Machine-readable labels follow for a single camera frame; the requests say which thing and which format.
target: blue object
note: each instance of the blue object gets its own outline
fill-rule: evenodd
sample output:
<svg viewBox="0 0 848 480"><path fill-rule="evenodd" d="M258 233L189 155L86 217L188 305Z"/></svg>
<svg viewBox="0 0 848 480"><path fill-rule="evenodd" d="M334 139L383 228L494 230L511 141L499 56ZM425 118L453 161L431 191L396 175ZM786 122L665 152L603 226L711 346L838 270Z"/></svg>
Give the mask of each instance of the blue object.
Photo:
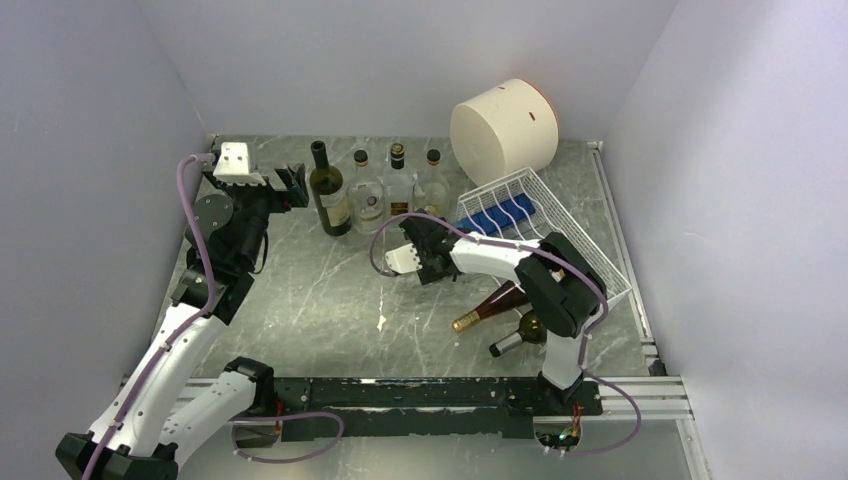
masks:
<svg viewBox="0 0 848 480"><path fill-rule="evenodd" d="M512 218L509 218L509 215L504 213L504 211L509 213L509 215L512 215ZM501 202L500 207L497 205L489 207L486 209L486 213L475 213L474 215L471 215L470 219L469 217L465 217L456 222L455 225L459 228L467 228L468 230L479 232L484 235L491 235L497 232L499 227L501 230L511 227L513 218L515 219L515 223L518 223L527 218L528 214L533 215L534 213L536 213L536 207L533 206L533 202L530 201L530 198L526 194L522 193L512 199L504 200ZM483 231L480 231L480 228L477 228L475 223L479 225Z"/></svg>

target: white wall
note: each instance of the white wall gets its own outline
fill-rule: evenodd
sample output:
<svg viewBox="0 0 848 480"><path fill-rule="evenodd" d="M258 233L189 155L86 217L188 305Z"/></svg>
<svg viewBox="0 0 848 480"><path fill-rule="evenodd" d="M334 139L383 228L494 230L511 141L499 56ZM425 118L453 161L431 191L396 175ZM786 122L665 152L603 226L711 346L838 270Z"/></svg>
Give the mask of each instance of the white wall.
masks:
<svg viewBox="0 0 848 480"><path fill-rule="evenodd" d="M522 77L598 140L677 0L140 0L216 133L447 136Z"/></svg>
<svg viewBox="0 0 848 480"><path fill-rule="evenodd" d="M604 162L715 478L848 478L848 4L682 0Z"/></svg>
<svg viewBox="0 0 848 480"><path fill-rule="evenodd" d="M0 478L67 478L62 435L147 346L205 135L132 0L4 2L0 45Z"/></svg>

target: green wine bottle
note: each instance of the green wine bottle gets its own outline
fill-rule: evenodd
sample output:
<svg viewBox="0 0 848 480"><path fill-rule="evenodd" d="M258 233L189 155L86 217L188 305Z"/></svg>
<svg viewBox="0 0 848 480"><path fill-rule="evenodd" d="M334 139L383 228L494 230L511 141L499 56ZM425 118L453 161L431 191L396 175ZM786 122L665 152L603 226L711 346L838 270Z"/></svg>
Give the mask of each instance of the green wine bottle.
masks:
<svg viewBox="0 0 848 480"><path fill-rule="evenodd" d="M309 174L312 198L318 207L318 217L327 235L340 237L351 227L350 208L345 197L344 179L338 168L330 165L327 147L318 140L312 142L315 170Z"/></svg>

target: bottle cap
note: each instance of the bottle cap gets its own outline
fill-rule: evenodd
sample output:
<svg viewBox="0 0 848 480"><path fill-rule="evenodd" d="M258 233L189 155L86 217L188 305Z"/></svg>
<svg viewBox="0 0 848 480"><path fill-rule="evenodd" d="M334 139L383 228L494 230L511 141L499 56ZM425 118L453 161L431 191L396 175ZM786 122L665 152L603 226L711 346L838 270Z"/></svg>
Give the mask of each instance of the bottle cap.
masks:
<svg viewBox="0 0 848 480"><path fill-rule="evenodd" d="M357 165L361 166L368 164L368 152L365 150L357 150L353 152L353 161L356 162Z"/></svg>
<svg viewBox="0 0 848 480"><path fill-rule="evenodd" d="M403 158L403 145L400 143L392 144L392 158Z"/></svg>
<svg viewBox="0 0 848 480"><path fill-rule="evenodd" d="M427 152L427 163L429 163L430 165L438 165L439 160L441 160L441 158L442 154L439 153L439 151L435 148Z"/></svg>

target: gray marble surface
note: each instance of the gray marble surface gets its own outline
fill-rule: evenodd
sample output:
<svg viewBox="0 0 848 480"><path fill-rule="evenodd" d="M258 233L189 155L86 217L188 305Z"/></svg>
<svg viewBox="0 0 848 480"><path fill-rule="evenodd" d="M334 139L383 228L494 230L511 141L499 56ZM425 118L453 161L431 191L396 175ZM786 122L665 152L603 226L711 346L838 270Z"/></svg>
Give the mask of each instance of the gray marble surface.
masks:
<svg viewBox="0 0 848 480"><path fill-rule="evenodd" d="M271 176L275 184L279 180L273 176L273 167L298 162L311 166L309 145L321 139L327 143L330 162L346 177L353 172L355 150L367 150L374 161L384 157L391 143L400 141L411 168L425 166L428 149L442 152L454 202L475 188L446 138L222 138L254 142L260 172ZM561 143L551 165L539 175L604 253L619 264L609 211L585 143ZM204 181L199 195L211 191ZM500 358L488 352L492 342L515 329L519 318L515 312L461 334L450 328L453 319L497 287L491 277L463 275L456 283L445 280L427 286L421 286L414 275L381 277L368 262L370 238L354 230L339 238L327 236L313 206L273 215L268 234L268 265L256 276L232 325L195 376L217 377L239 355L271 365L278 376L532 376L539 372L542 347L521 346ZM403 243L400 234L385 238L388 248ZM184 268L186 248L184 242L171 288ZM599 375L647 375L629 302L619 303L593 332L589 359L590 369Z"/></svg>

